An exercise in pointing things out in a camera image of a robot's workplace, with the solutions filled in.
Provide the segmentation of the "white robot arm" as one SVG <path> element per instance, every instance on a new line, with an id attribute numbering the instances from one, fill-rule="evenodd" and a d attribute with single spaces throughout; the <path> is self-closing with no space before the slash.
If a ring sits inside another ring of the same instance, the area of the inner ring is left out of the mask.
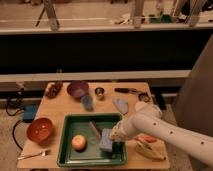
<path id="1" fill-rule="evenodd" d="M 110 139 L 117 142 L 131 140 L 140 133 L 166 141 L 201 162 L 213 167 L 213 137 L 186 130 L 161 119 L 157 105 L 137 102 L 136 112 L 119 121 L 110 132 Z"/>

